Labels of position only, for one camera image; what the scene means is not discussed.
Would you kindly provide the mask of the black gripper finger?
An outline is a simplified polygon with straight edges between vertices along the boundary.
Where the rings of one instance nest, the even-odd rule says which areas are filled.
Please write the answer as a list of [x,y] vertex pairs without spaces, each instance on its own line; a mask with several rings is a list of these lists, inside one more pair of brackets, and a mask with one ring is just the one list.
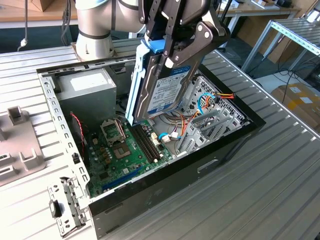
[[161,14],[162,0],[144,0],[144,23],[146,26],[146,35],[150,40],[160,40],[162,38]]
[[219,21],[216,11],[210,9],[198,23],[179,27],[176,35],[166,36],[161,64],[167,68],[184,65],[198,68],[206,54],[229,38],[229,29]]

